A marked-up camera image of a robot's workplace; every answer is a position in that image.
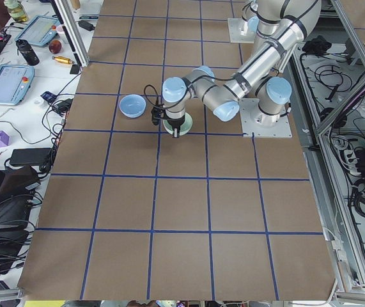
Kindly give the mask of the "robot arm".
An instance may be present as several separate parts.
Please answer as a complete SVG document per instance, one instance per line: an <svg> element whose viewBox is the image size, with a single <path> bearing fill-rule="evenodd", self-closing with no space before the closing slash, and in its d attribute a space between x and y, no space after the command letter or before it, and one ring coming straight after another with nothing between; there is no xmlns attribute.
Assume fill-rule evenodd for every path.
<svg viewBox="0 0 365 307"><path fill-rule="evenodd" d="M241 16L241 35L248 35L250 32L256 32L259 18L257 16L258 3L257 1L247 1L242 8Z"/></svg>
<svg viewBox="0 0 365 307"><path fill-rule="evenodd" d="M162 85L166 130L179 138L192 124L186 119L185 103L198 98L223 122L230 121L239 112L239 101L248 93L259 102L255 122L272 126L288 102L290 84L269 72L291 54L296 44L312 32L322 7L321 1L251 1L250 6L258 20L254 47L250 58L221 86L217 85L209 67L193 69L183 77L170 77Z"/></svg>

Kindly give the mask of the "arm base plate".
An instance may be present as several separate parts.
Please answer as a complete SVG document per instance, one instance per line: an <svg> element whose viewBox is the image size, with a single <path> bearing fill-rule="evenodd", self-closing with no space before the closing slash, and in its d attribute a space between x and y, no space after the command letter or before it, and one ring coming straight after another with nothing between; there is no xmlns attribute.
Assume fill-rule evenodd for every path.
<svg viewBox="0 0 365 307"><path fill-rule="evenodd" d="M239 105L243 137L292 138L284 106L278 114L267 115L260 110L258 98L243 98Z"/></svg>
<svg viewBox="0 0 365 307"><path fill-rule="evenodd" d="M249 20L229 18L228 31L231 43L254 43L259 19L252 17Z"/></svg>

